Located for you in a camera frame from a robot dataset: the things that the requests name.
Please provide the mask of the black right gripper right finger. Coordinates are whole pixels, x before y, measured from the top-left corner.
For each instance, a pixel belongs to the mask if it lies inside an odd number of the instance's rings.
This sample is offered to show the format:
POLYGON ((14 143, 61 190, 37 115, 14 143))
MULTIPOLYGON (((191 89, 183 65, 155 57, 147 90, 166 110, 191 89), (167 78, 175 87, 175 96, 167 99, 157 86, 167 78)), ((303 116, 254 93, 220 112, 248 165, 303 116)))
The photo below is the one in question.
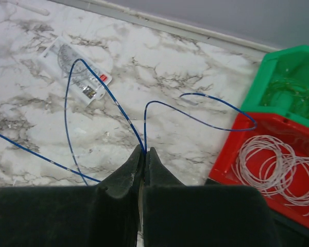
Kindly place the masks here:
POLYGON ((279 246, 270 209, 254 188, 186 186, 146 155, 143 192, 145 246, 279 246))

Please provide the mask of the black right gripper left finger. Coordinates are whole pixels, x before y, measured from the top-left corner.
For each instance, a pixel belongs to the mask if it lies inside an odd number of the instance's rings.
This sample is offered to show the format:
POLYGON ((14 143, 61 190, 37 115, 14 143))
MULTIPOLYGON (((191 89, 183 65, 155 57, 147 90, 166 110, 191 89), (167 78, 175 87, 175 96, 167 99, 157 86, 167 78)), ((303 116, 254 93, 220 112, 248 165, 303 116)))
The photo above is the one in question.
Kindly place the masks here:
POLYGON ((93 186, 0 187, 0 246, 136 246, 144 153, 93 186))

